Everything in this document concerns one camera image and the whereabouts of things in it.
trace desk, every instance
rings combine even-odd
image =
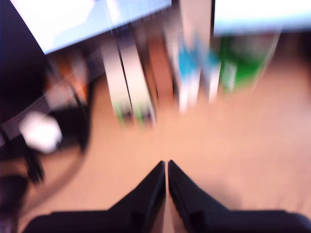
[[[170,159],[228,208],[285,209],[311,218],[309,68],[297,60],[273,62],[254,90],[219,96],[212,105],[200,93],[185,115],[177,105],[160,109],[152,129],[122,127],[101,81],[85,160],[78,148],[42,158],[45,187],[31,189],[24,210],[69,167],[75,171],[55,195],[21,216],[20,229],[52,211],[107,209]],[[167,203],[163,232],[182,232],[181,222],[172,225],[170,209]]]

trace computer monitor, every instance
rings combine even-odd
[[[213,0],[214,36],[311,28],[309,0]]]
[[[165,9],[172,0],[11,0],[45,54]]]

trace chair leg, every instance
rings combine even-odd
[[[1,219],[0,232],[1,233],[17,233],[18,219],[17,216],[7,219]]]
[[[24,159],[27,165],[27,173],[29,179],[33,183],[42,182],[44,179],[44,170],[40,160],[34,155],[34,152],[27,147],[27,151],[25,152]]]

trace white object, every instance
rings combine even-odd
[[[28,147],[42,153],[53,152],[63,136],[57,121],[39,112],[29,113],[19,125]]]
[[[189,104],[190,95],[190,82],[179,82],[178,84],[178,100],[179,100],[179,112],[185,113]]]
[[[216,100],[216,96],[217,96],[217,92],[218,92],[220,68],[221,68],[221,64],[214,67],[212,69],[210,77],[209,77],[208,101],[210,103],[212,103]]]
[[[189,95],[189,105],[194,106],[198,100],[199,88],[200,88],[200,77],[201,70],[198,69],[191,75],[190,82],[190,95]]]
[[[154,123],[156,115],[152,106],[135,41],[129,36],[124,38],[123,41],[120,41],[119,45],[133,112],[136,117],[142,116],[145,112],[150,112]]]
[[[301,30],[311,27],[311,1],[216,0],[214,35]]]
[[[120,111],[132,111],[117,43],[114,40],[102,45],[102,56],[115,114],[120,114]]]

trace monitor screen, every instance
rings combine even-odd
[[[45,54],[171,6],[172,0],[11,0]]]
[[[214,35],[307,30],[310,0],[215,0]]]

